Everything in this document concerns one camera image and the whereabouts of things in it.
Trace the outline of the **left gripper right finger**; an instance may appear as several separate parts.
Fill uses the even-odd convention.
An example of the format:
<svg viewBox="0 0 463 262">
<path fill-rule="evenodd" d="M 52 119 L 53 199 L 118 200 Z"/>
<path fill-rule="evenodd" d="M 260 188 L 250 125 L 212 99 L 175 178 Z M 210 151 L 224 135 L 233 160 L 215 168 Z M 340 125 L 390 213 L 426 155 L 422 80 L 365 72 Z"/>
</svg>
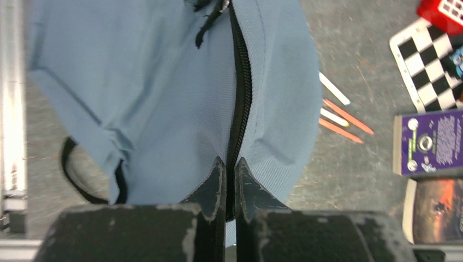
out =
<svg viewBox="0 0 463 262">
<path fill-rule="evenodd" d="M 253 176 L 244 157 L 234 171 L 235 223 L 238 261 L 262 261 L 262 248 L 268 243 L 266 224 L 259 224 L 259 214 L 267 210 L 289 210 Z"/>
</svg>

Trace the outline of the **purple book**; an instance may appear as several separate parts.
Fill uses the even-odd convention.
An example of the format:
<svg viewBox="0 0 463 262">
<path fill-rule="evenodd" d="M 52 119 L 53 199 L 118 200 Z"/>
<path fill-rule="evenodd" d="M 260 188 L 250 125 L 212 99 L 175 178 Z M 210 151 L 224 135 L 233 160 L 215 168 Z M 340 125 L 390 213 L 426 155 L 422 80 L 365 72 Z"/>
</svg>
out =
<svg viewBox="0 0 463 262">
<path fill-rule="evenodd" d="M 409 177 L 462 174 L 462 110 L 395 116 L 392 170 Z"/>
</svg>

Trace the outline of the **blue student backpack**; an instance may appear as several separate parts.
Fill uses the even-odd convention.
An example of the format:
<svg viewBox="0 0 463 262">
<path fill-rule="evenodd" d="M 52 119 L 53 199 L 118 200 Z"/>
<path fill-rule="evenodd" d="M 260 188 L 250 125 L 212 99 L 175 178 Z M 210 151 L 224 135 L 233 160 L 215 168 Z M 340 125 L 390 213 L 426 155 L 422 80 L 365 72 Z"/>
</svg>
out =
<svg viewBox="0 0 463 262">
<path fill-rule="evenodd" d="M 109 203 L 176 203 L 220 157 L 285 201 L 312 152 L 322 92 L 299 1 L 33 1 L 27 72 L 108 175 Z"/>
</svg>

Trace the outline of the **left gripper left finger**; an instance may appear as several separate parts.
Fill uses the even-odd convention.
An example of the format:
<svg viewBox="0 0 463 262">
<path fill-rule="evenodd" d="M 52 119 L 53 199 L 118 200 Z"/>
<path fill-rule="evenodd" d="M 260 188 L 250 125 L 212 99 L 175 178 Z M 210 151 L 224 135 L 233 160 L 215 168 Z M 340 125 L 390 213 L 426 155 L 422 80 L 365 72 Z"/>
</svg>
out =
<svg viewBox="0 0 463 262">
<path fill-rule="evenodd" d="M 206 179 L 181 201 L 201 208 L 197 216 L 194 261 L 224 261 L 226 199 L 226 165 L 216 157 Z"/>
</svg>

